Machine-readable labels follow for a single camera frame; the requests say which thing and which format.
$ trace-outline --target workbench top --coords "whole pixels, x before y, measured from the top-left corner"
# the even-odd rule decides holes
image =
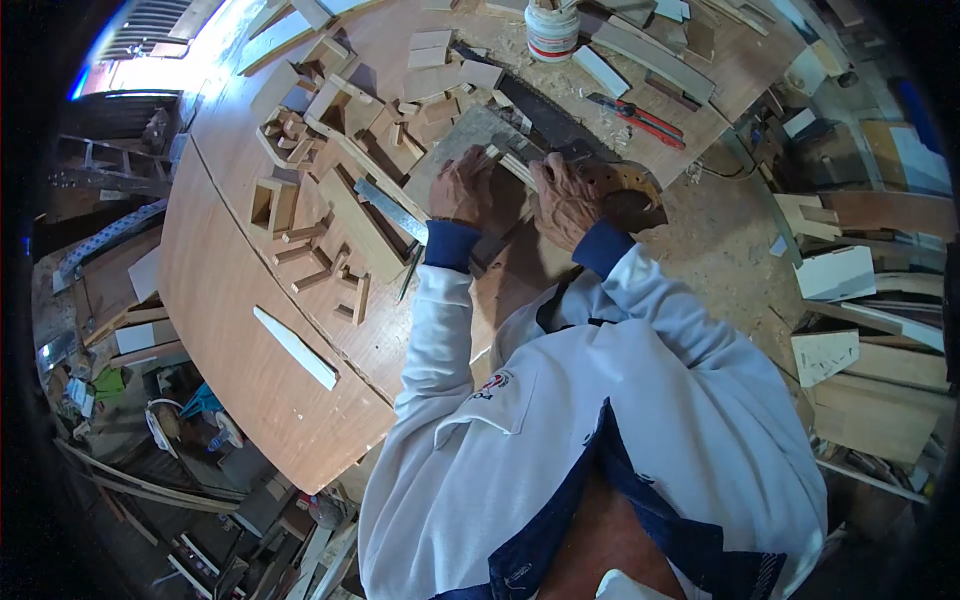
[[[440,12],[421,11],[420,0],[384,0],[342,17],[333,31],[362,63],[350,80],[389,102],[400,96],[410,34],[454,29],[455,36],[470,46],[489,48],[493,60],[539,88],[613,147],[612,137],[622,129],[622,122],[586,100],[590,92],[600,91],[594,79],[573,61],[534,62],[526,50],[522,23],[476,9],[471,1],[462,1],[452,12]],[[774,12],[772,5],[768,11]],[[616,150],[623,158],[650,168],[667,187],[727,127],[727,119],[738,117],[803,49],[799,35],[785,18],[767,25],[770,35],[762,37],[724,19],[722,26],[715,27],[713,62],[692,55],[688,59],[716,84],[713,104],[723,115],[710,107],[690,112],[644,84],[644,67],[595,48],[632,85],[622,100],[680,128],[687,145],[679,152],[645,132],[635,132],[627,148]],[[306,40],[286,57],[302,54],[315,41],[315,37]],[[233,72],[239,49],[240,44],[235,44],[230,57],[218,66],[221,72]],[[290,284],[312,274],[316,267],[311,261],[275,266],[272,256],[289,246],[246,230],[254,181],[274,171],[254,138],[259,124],[250,110],[253,96],[273,69],[268,64],[251,77],[231,75],[215,93],[207,91],[191,129],[191,148],[180,161],[170,196],[170,217],[161,243],[160,291],[187,351],[230,414],[291,481],[305,492],[315,492],[376,444],[392,423],[390,403],[400,390],[399,374],[411,326],[410,301],[417,285],[415,279],[406,298],[397,304],[402,277],[391,283],[375,278],[367,319],[354,326],[332,314],[338,304],[350,300],[344,288],[319,285],[293,293]],[[485,93],[478,89],[471,98],[482,101]],[[336,156],[336,150],[325,152],[333,152],[334,159],[342,158]],[[668,215],[670,198],[667,189],[663,200]],[[324,217],[329,220],[328,213],[316,186],[303,184],[294,228],[312,226]],[[333,215],[330,230],[320,243],[330,256],[348,242],[342,229]],[[514,240],[472,287],[474,357],[490,346],[495,328],[513,310],[549,287],[571,264],[569,253],[538,236],[532,223]],[[366,270],[363,257],[356,253],[349,266],[353,273]],[[217,285],[198,285],[204,278],[228,285],[228,294]],[[270,287],[269,303],[283,306],[287,320],[295,323],[275,316],[294,330],[303,329],[301,337],[308,345],[324,359],[336,362],[342,375],[348,375],[335,393],[319,385],[309,393],[306,388],[291,387],[287,379],[302,368],[279,344],[268,344],[269,336],[264,341],[262,325],[252,317],[252,308],[258,303],[269,312],[261,303],[264,287]],[[217,310],[224,306],[228,310]],[[226,319],[225,315],[235,318]],[[246,340],[256,340],[256,348]],[[226,360],[224,353],[242,360]],[[249,371],[257,365],[270,365],[286,374],[280,378],[251,376]],[[296,398],[278,399],[278,395]],[[304,403],[312,408],[303,410]],[[294,416],[281,417],[278,410]]]

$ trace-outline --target plastic bottle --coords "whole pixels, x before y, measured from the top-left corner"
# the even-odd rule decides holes
[[[573,55],[580,34],[580,13],[576,5],[550,11],[527,6],[523,12],[527,23],[527,48],[543,62],[560,62]]]

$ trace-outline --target white sweatshirt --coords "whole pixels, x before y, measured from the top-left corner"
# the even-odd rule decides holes
[[[418,275],[360,512],[368,598],[532,597],[590,468],[634,501],[688,598],[786,596],[816,564],[827,492],[776,367],[639,244],[570,285],[555,324],[576,326],[537,326],[552,289],[515,312],[476,394],[471,277]]]

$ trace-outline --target navy blue trim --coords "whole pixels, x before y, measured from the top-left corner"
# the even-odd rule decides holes
[[[623,445],[610,399],[604,400],[584,452],[543,508],[488,558],[490,582],[452,589],[432,600],[526,600],[539,588],[566,535],[590,471],[601,474],[634,505],[636,518],[667,559],[716,600],[764,600],[773,592],[786,554],[724,552],[723,528],[681,517],[637,475]]]
[[[573,262],[606,279],[635,243],[629,233],[614,227],[607,217],[601,217],[577,244],[573,251]]]
[[[469,273],[470,252],[482,232],[453,221],[426,222],[427,245],[424,265]]]

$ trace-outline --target hand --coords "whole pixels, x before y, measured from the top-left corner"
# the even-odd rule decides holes
[[[483,229],[490,218],[493,160],[474,144],[457,160],[448,160],[430,186],[430,216]]]
[[[564,162],[554,152],[530,163],[537,194],[530,197],[537,230],[548,240],[573,252],[593,224],[600,220],[600,201],[606,196],[606,177],[593,175],[593,165]]]

